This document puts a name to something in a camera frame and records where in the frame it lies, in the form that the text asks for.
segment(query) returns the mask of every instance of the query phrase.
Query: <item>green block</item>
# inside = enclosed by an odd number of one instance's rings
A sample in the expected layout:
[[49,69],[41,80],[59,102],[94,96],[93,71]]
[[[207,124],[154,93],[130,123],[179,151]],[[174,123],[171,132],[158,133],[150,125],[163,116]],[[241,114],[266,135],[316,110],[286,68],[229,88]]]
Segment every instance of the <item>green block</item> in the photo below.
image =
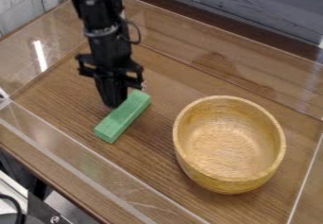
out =
[[133,91],[126,102],[115,109],[95,128],[95,134],[114,144],[137,117],[151,104],[150,95]]

